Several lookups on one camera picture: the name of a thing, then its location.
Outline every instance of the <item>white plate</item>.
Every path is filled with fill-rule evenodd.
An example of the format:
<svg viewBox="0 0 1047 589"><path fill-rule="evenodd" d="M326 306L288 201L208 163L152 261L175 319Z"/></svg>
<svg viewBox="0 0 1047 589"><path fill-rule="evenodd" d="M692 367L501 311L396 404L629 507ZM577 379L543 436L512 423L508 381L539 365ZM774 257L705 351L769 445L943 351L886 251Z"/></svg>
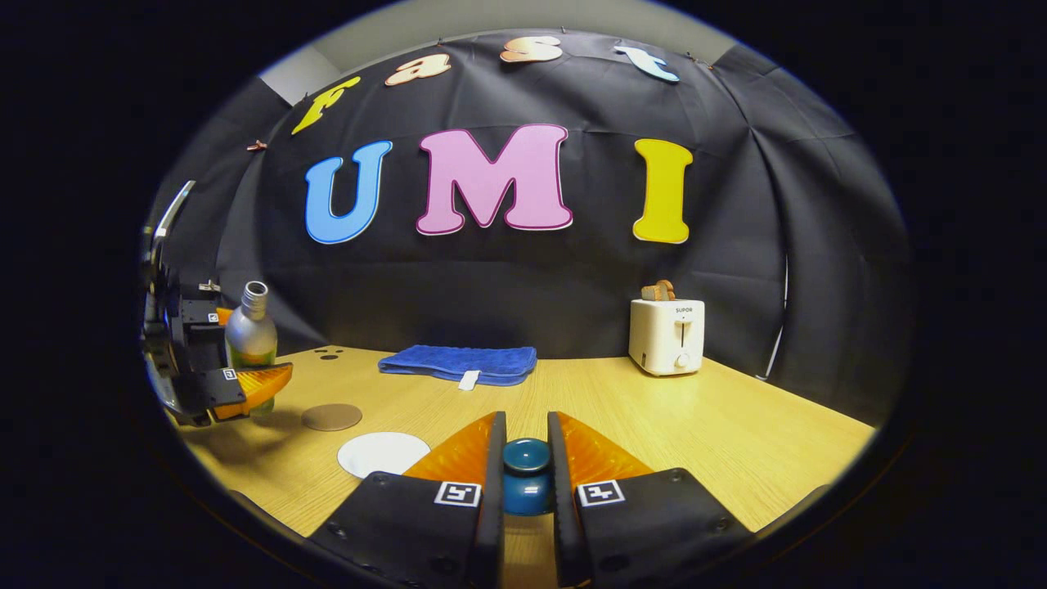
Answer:
<svg viewBox="0 0 1047 589"><path fill-rule="evenodd" d="M409 434L375 432L343 444L338 465L361 479L375 471L402 475L428 453L429 446Z"/></svg>

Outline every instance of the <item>brown coaster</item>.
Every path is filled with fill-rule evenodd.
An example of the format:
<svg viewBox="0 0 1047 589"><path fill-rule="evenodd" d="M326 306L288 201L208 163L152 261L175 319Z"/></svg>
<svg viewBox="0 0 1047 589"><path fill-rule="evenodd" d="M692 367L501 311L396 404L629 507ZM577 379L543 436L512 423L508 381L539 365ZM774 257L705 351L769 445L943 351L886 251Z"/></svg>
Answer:
<svg viewBox="0 0 1047 589"><path fill-rule="evenodd" d="M337 432L356 426L363 413L355 405L331 404L311 407L302 414L302 425L320 432Z"/></svg>

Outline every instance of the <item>round coaster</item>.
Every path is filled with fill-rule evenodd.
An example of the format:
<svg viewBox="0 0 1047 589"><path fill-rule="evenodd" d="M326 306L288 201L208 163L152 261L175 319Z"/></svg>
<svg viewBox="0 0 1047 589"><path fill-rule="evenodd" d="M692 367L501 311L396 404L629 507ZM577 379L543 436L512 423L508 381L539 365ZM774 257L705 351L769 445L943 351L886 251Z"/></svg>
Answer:
<svg viewBox="0 0 1047 589"><path fill-rule="evenodd" d="M363 413L355 405L335 403L311 407L302 414L302 425L320 432L337 432L359 424Z"/></svg>
<svg viewBox="0 0 1047 589"><path fill-rule="evenodd" d="M355 437L338 450L338 465L364 479L375 471L402 475L429 453L429 446L399 432L376 432Z"/></svg>

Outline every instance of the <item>towel tag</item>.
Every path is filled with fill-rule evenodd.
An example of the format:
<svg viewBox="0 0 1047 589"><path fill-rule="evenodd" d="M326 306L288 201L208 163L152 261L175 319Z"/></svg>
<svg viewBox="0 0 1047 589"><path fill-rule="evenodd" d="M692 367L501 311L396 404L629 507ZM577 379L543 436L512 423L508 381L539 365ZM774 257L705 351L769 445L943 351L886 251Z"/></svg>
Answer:
<svg viewBox="0 0 1047 589"><path fill-rule="evenodd" d="M476 386L476 379L480 379L478 370L466 370L462 380L459 381L459 390L471 391Z"/></svg>

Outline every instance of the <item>blue letter u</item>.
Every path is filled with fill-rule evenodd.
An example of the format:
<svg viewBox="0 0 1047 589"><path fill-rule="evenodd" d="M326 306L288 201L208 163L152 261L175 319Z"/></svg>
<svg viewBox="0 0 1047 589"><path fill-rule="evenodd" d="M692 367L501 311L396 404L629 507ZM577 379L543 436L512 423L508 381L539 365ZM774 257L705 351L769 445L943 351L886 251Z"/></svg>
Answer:
<svg viewBox="0 0 1047 589"><path fill-rule="evenodd" d="M378 210L379 178L382 157L393 149L393 141L375 141L356 150L353 161L359 165L356 178L356 204L341 217L331 211L334 173L341 167L340 157L329 157L306 172L306 230L320 243L341 243L363 232Z"/></svg>

